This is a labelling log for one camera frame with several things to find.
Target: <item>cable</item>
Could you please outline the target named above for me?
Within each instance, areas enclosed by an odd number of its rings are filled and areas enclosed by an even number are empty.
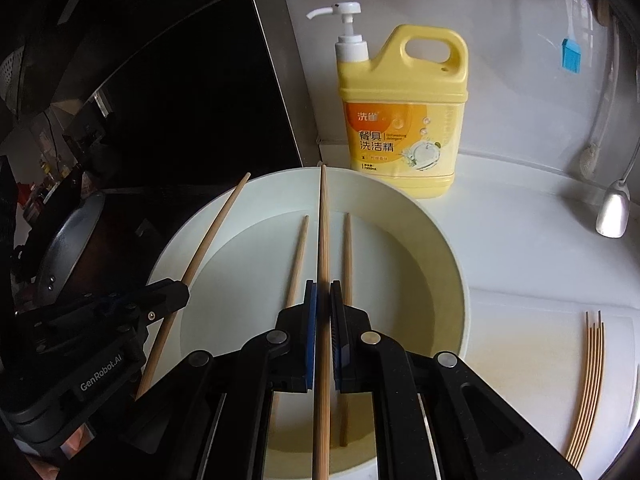
[[[53,149],[56,152],[56,170],[58,171],[58,177],[60,177],[60,163],[58,162],[58,147],[56,146],[56,137],[53,136],[53,128],[51,127],[51,121],[49,120],[49,116],[47,115],[47,111],[43,111],[44,116],[47,118],[47,123],[49,123],[49,135],[51,136],[51,142],[53,142]]]

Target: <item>dish soap bottle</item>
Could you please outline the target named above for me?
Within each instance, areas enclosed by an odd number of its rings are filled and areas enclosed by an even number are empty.
[[[443,194],[454,178],[462,115],[467,98],[468,51],[453,30],[399,25],[378,55],[353,32],[358,2],[308,13],[338,14],[344,33],[335,44],[340,97],[351,153],[351,169],[368,173],[415,198]],[[449,59],[411,57],[411,40],[436,40]]]

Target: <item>backsplash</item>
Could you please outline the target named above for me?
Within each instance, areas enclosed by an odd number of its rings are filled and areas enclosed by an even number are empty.
[[[346,142],[337,95],[334,43],[338,20],[316,19],[311,9],[350,0],[287,0],[322,142]],[[354,27],[374,56],[401,23],[452,28],[468,44],[469,99],[462,152],[497,157],[577,174],[577,159],[590,135],[608,73],[609,31],[587,0],[574,0],[574,23],[582,47],[580,74],[563,70],[564,0],[355,0],[362,14]],[[427,54],[437,49],[427,45]],[[640,128],[636,104],[636,50],[622,34],[622,63],[594,180],[608,186],[620,177]],[[640,199],[640,168],[629,180]]]

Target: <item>chopstick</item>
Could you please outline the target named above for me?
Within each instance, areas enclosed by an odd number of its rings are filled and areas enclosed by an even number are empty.
[[[582,397],[580,410],[575,421],[572,437],[565,454],[567,461],[578,467],[591,436],[596,411],[600,402],[602,377],[604,374],[604,323],[602,313],[598,312],[598,322],[593,326],[586,319],[586,355],[584,361]]]
[[[229,198],[226,199],[226,202],[222,206],[222,209],[215,217],[213,223],[209,227],[209,230],[204,235],[204,238],[200,242],[198,249],[196,250],[193,258],[189,262],[187,269],[184,271],[181,281],[186,286],[191,286],[191,282],[193,281],[198,267],[202,263],[204,255],[207,253],[213,238],[216,236],[222,222],[225,220],[226,215],[229,213],[231,206],[238,198],[238,195],[242,191],[244,184],[247,183],[251,177],[251,173],[247,173],[242,180],[238,183],[236,188],[232,191]],[[153,346],[151,347],[151,352],[149,352],[149,358],[146,361],[145,371],[142,373],[142,379],[140,380],[140,386],[138,387],[138,392],[136,394],[136,400],[138,400],[142,395],[146,393],[146,391],[151,387],[151,381],[154,378],[154,373],[156,372],[156,368],[158,367],[158,361],[160,360],[160,356],[162,355],[162,349],[164,348],[164,344],[166,343],[167,338],[169,337],[169,332],[171,331],[171,326],[174,324],[175,316],[177,312],[172,312],[168,316],[162,320],[162,325],[160,325],[160,329],[158,330],[158,334],[156,335],[156,339],[154,340]]]
[[[318,306],[316,323],[316,374],[314,379],[313,480],[329,478],[331,419],[331,325],[329,317],[329,205],[326,166],[320,167],[318,222]]]
[[[343,299],[344,304],[353,306],[353,256],[351,252],[351,213],[347,213],[344,218],[344,259],[342,262],[342,280],[344,283]],[[340,419],[339,443],[341,447],[346,447],[349,431],[349,402],[345,394],[338,393],[338,417]]]
[[[306,215],[302,221],[302,227],[300,228],[300,234],[298,235],[298,244],[296,246],[296,254],[293,258],[293,266],[291,267],[291,275],[289,277],[289,290],[287,291],[287,298],[284,303],[284,308],[289,308],[296,304],[296,292],[298,291],[298,281],[300,280],[300,270],[302,269],[302,262],[305,256],[306,246],[306,232],[309,227],[309,215]],[[269,434],[273,434],[276,427],[276,411],[278,409],[278,402],[280,396],[277,392],[273,395],[271,401],[271,416],[269,419]]]

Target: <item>white pump nozzle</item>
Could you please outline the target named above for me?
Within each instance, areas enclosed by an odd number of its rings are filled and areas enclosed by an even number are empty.
[[[359,14],[360,4],[358,2],[342,2],[334,4],[332,7],[321,7],[308,13],[308,19],[312,19],[322,14],[339,14],[344,25],[344,34],[338,37],[335,44],[335,55],[338,61],[366,61],[369,59],[369,49],[367,42],[362,41],[362,36],[353,33],[353,15]]]

